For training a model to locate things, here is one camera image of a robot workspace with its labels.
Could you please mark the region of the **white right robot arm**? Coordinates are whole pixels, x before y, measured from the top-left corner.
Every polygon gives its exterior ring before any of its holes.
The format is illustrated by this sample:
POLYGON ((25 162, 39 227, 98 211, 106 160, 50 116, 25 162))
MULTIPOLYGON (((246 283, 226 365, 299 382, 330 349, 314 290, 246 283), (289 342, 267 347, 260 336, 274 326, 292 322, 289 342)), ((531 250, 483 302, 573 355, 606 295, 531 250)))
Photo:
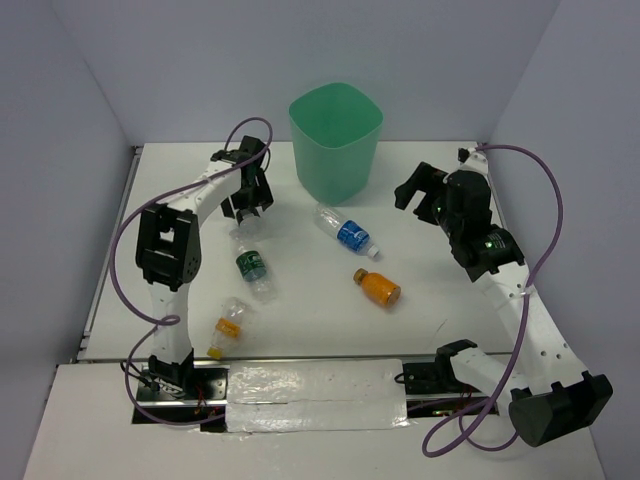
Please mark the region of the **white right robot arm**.
POLYGON ((531 447, 591 426, 613 394, 608 378, 591 374, 560 333, 532 284, 524 255, 509 231, 492 220, 485 174, 461 167, 452 173, 420 163, 394 191, 405 209, 418 192, 415 216, 440 227, 451 253, 489 300, 514 346, 506 365, 470 340, 440 347, 434 376, 444 390, 462 385, 485 394, 471 406, 482 418, 508 417, 531 447))

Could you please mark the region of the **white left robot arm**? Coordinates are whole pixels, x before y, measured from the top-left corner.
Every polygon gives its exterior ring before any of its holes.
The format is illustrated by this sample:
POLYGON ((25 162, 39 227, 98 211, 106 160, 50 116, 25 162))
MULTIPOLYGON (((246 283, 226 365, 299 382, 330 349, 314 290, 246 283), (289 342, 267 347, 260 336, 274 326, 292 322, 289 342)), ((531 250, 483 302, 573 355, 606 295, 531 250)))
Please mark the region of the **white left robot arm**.
POLYGON ((198 186, 156 201, 140 214, 135 262, 149 285, 152 315, 174 323, 152 337, 149 371, 173 398, 195 390, 194 350, 188 331, 188 292, 202 265, 200 229, 220 209, 254 232, 259 213, 273 204, 262 167, 266 144, 245 136, 238 148, 215 152, 198 186))

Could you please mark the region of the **black label bottle black cap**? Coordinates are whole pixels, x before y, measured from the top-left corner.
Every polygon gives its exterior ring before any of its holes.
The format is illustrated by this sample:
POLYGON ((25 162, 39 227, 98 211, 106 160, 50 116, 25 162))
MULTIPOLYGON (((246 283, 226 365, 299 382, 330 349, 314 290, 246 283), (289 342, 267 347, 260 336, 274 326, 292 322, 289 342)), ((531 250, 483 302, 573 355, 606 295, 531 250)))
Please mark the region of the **black label bottle black cap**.
POLYGON ((236 215, 237 226, 229 232, 234 240, 258 241, 264 233, 264 227, 258 212, 242 209, 236 215))

